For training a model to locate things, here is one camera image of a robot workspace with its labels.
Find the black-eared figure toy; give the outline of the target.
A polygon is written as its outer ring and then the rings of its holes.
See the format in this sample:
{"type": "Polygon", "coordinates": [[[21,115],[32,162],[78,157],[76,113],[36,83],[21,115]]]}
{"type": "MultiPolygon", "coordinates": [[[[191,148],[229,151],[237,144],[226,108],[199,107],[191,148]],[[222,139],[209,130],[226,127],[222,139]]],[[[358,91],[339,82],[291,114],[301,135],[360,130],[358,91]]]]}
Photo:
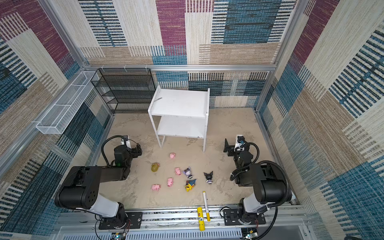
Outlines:
{"type": "Polygon", "coordinates": [[[211,185],[213,183],[213,171],[210,173],[204,173],[204,176],[206,178],[206,183],[211,185]]]}

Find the purple-eared black figure toy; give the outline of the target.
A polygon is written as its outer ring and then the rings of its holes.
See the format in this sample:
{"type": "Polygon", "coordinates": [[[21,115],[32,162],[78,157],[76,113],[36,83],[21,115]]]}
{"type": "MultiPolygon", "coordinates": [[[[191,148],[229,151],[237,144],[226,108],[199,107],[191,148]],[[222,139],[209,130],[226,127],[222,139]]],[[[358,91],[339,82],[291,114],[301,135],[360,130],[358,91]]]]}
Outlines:
{"type": "Polygon", "coordinates": [[[189,180],[191,180],[191,179],[193,178],[193,174],[192,174],[192,171],[191,171],[191,168],[190,168],[190,167],[186,168],[186,169],[183,171],[183,173],[187,176],[187,178],[188,178],[189,180]]]}

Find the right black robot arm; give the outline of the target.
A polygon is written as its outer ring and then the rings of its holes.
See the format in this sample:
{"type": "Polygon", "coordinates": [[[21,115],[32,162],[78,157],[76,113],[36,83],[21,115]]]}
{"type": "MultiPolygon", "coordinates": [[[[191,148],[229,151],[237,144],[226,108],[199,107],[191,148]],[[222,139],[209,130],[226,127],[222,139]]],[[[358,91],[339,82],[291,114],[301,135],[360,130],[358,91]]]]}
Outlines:
{"type": "Polygon", "coordinates": [[[224,153],[233,157],[236,166],[230,181],[239,187],[253,188],[236,209],[223,209],[225,225],[265,224],[265,212],[295,198],[284,169],[272,161],[259,161],[259,147],[244,136],[237,136],[234,145],[225,140],[224,153]]]}

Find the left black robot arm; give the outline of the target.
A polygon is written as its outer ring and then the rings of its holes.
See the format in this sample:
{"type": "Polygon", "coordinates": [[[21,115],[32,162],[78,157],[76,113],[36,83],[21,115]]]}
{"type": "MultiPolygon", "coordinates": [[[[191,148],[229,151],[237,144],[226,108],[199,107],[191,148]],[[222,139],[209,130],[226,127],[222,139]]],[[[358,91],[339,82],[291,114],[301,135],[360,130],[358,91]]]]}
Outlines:
{"type": "Polygon", "coordinates": [[[101,154],[106,165],[72,167],[59,190],[54,202],[59,208],[82,210],[101,218],[101,224],[108,228],[121,229],[130,223],[125,207],[120,202],[114,202],[99,193],[101,183],[124,181],[131,172],[132,161],[142,155],[139,143],[131,148],[127,142],[132,142],[128,136],[115,135],[106,139],[101,145],[101,154]],[[105,154],[105,145],[119,138],[122,144],[114,148],[115,159],[110,163],[105,154]]]}

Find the white two-tier shelf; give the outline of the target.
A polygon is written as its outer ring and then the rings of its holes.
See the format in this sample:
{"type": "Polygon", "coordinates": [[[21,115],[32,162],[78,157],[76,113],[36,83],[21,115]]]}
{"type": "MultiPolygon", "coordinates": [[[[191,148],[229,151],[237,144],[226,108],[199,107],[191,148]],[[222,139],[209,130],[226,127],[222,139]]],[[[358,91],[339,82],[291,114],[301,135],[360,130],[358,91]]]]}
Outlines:
{"type": "Polygon", "coordinates": [[[148,108],[159,147],[166,137],[203,140],[206,150],[210,109],[210,89],[206,91],[171,90],[157,87],[148,108]]]}

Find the olive green toy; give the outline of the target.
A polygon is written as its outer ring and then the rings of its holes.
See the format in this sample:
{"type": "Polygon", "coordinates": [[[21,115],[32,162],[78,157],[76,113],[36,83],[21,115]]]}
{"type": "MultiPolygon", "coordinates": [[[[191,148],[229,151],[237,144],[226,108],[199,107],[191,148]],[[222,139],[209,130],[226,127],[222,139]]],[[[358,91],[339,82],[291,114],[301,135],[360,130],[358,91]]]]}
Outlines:
{"type": "Polygon", "coordinates": [[[159,163],[152,163],[151,165],[151,171],[152,172],[157,172],[159,170],[160,164],[159,163]]]}

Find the pink pig toy left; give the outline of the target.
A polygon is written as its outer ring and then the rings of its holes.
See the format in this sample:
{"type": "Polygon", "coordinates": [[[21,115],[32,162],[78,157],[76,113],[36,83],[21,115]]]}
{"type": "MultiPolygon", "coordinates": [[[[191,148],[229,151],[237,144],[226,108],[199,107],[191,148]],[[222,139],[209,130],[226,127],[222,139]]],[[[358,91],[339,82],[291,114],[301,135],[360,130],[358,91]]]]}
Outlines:
{"type": "Polygon", "coordinates": [[[159,185],[159,184],[153,184],[151,186],[152,191],[159,191],[160,189],[161,189],[161,185],[159,185]]]}

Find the pink pig toy lower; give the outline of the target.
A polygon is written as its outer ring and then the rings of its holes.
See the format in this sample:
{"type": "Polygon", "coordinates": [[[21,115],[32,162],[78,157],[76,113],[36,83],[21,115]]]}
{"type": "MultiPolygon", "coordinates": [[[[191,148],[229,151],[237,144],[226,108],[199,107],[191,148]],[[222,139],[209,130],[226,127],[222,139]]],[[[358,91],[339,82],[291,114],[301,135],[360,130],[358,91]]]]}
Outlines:
{"type": "Polygon", "coordinates": [[[173,179],[173,178],[168,178],[168,179],[167,179],[167,186],[168,186],[168,187],[172,187],[173,184],[174,184],[174,179],[173,179]]]}

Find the pink pig toy middle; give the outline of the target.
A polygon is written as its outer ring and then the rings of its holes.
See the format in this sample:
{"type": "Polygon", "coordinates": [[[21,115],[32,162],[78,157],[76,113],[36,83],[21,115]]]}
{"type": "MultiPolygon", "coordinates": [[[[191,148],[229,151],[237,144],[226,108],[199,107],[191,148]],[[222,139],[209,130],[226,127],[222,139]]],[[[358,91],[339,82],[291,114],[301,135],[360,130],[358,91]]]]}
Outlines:
{"type": "Polygon", "coordinates": [[[180,168],[175,168],[175,174],[178,176],[182,174],[180,168]]]}

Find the yellow blue figure toy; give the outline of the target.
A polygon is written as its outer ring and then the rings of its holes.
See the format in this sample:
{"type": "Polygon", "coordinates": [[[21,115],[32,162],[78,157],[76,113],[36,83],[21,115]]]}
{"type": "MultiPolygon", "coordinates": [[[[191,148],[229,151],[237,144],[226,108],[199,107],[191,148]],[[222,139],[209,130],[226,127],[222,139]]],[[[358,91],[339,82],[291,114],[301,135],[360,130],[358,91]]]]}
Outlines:
{"type": "Polygon", "coordinates": [[[186,184],[185,184],[186,191],[189,192],[195,187],[195,185],[196,185],[196,179],[186,181],[186,184]]]}

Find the white yellow marker pen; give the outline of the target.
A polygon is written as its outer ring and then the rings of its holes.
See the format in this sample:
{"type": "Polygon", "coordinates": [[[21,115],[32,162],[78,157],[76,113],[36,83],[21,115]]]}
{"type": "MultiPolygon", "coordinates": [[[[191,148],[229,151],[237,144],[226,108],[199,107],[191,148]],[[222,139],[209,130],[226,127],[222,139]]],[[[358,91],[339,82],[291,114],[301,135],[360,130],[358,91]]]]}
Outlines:
{"type": "Polygon", "coordinates": [[[208,207],[208,198],[207,198],[207,193],[205,191],[203,191],[203,199],[204,199],[204,204],[205,204],[207,222],[210,222],[211,217],[210,217],[210,211],[209,211],[209,207],[208,207]]]}

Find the yellow glue stick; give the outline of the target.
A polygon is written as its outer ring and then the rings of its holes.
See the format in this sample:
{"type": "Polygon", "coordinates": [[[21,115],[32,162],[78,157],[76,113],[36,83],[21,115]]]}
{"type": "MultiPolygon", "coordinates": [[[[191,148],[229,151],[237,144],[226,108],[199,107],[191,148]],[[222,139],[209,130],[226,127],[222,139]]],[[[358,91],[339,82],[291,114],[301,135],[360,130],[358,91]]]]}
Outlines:
{"type": "Polygon", "coordinates": [[[198,207],[197,212],[198,212],[198,220],[199,220],[199,230],[201,232],[203,232],[203,231],[205,231],[203,208],[198,207]]]}

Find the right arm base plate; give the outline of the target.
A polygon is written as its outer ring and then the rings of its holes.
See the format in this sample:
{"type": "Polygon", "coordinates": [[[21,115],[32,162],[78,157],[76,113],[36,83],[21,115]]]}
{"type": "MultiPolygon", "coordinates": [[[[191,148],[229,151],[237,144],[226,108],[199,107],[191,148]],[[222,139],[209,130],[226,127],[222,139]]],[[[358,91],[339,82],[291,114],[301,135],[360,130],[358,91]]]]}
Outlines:
{"type": "Polygon", "coordinates": [[[266,224],[264,215],[247,213],[238,209],[224,209],[222,215],[226,226],[266,224]]]}

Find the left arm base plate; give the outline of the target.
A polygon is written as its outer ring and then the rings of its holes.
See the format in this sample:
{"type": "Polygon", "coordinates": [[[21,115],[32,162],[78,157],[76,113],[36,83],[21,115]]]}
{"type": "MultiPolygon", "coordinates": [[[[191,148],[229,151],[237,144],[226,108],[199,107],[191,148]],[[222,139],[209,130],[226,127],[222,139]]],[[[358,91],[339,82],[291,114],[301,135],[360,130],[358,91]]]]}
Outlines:
{"type": "Polygon", "coordinates": [[[102,218],[98,230],[139,229],[143,212],[126,212],[122,217],[102,218]]]}

